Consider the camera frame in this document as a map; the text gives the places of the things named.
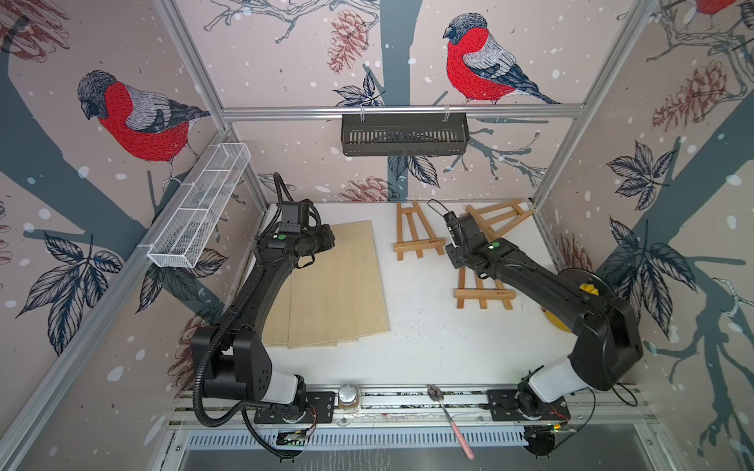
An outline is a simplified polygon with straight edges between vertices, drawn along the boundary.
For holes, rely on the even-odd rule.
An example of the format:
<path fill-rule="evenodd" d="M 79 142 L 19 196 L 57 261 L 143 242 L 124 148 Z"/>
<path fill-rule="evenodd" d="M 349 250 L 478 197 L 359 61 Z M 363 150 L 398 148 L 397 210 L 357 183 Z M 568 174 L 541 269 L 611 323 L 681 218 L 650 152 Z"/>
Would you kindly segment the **wooden easel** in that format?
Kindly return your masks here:
<path fill-rule="evenodd" d="M 471 273 L 473 285 L 467 286 L 467 268 L 458 271 L 458 287 L 454 291 L 457 309 L 465 308 L 467 301 L 477 301 L 480 309 L 488 309 L 490 301 L 501 302 L 504 310 L 512 311 L 512 302 L 516 299 L 516 293 L 507 288 L 502 282 L 495 281 L 494 288 L 486 288 L 483 280 Z"/>
<path fill-rule="evenodd" d="M 532 209 L 526 207 L 522 199 L 504 201 L 485 207 L 468 205 L 465 211 L 477 223 L 487 241 L 504 237 L 534 213 Z"/>
<path fill-rule="evenodd" d="M 396 214 L 397 241 L 393 249 L 398 261 L 404 261 L 409 252 L 413 252 L 417 259 L 422 259 L 425 251 L 446 254 L 446 240 L 437 237 L 418 202 L 398 203 Z"/>

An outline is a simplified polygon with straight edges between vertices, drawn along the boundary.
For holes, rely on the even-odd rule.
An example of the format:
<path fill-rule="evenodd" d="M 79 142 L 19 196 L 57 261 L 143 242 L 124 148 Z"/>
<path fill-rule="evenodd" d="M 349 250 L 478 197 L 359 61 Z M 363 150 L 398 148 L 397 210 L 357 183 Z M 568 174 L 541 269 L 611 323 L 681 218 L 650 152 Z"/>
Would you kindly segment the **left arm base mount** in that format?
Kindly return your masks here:
<path fill-rule="evenodd" d="M 273 408 L 259 409 L 254 413 L 255 425 L 311 425 L 314 422 L 331 424 L 337 406 L 337 394 L 334 392 L 308 392 L 306 394 L 306 410 L 301 416 L 293 412 L 283 411 L 282 405 Z"/>

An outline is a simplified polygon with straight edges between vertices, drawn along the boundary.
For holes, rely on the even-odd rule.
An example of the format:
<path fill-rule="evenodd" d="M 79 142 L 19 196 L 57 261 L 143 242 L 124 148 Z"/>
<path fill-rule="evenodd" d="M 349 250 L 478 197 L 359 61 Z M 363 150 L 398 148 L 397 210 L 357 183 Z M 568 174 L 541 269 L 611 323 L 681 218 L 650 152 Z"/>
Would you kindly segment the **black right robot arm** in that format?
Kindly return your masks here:
<path fill-rule="evenodd" d="M 607 392 L 642 359 L 636 310 L 595 274 L 567 269 L 556 275 L 507 239 L 488 241 L 469 215 L 449 211 L 443 218 L 452 237 L 446 250 L 455 268 L 512 286 L 576 337 L 571 353 L 518 383 L 516 403 L 525 417 L 541 417 L 566 394 L 587 388 Z"/>

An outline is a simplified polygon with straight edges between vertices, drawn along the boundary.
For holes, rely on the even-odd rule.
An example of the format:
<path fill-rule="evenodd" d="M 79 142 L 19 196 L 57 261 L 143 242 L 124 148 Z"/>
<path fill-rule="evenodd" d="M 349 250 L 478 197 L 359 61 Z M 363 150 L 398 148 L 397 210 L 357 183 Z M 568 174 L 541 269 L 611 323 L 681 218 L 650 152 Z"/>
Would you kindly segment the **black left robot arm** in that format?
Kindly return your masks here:
<path fill-rule="evenodd" d="M 221 321 L 199 328 L 190 342 L 198 422 L 220 427 L 247 408 L 271 408 L 298 419 L 306 414 L 306 382 L 274 371 L 263 330 L 274 301 L 300 259 L 332 249 L 335 237 L 308 199 L 278 205 L 276 219 L 254 247 L 255 263 Z"/>

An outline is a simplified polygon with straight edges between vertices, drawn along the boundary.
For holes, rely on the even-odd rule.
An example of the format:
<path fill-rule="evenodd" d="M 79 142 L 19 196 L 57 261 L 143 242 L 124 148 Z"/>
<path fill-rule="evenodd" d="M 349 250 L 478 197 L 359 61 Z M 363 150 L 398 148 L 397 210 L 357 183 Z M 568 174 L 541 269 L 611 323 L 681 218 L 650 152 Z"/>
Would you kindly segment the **plywood board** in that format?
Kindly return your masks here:
<path fill-rule="evenodd" d="M 287 347 L 289 340 L 292 277 L 280 288 L 265 321 L 262 341 L 265 347 Z"/>
<path fill-rule="evenodd" d="M 354 343 L 359 334 L 337 322 L 327 301 L 327 290 L 320 292 L 316 282 L 304 276 L 292 281 L 288 348 L 337 347 L 339 343 Z"/>
<path fill-rule="evenodd" d="M 308 268 L 294 276 L 316 282 L 337 322 L 359 339 L 390 331 L 385 294 L 372 225 L 369 221 L 335 225 L 335 247 L 316 255 Z"/>

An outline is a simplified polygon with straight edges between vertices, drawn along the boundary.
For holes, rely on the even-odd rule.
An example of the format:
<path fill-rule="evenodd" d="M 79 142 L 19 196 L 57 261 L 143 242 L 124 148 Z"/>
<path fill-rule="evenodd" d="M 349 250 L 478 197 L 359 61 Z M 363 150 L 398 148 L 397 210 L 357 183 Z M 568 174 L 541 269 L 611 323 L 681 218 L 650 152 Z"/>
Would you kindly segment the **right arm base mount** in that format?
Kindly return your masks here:
<path fill-rule="evenodd" d="M 493 389 L 486 392 L 492 419 L 505 421 L 559 421 L 571 420 L 564 398 L 555 402 L 542 402 L 533 392 L 514 389 Z"/>

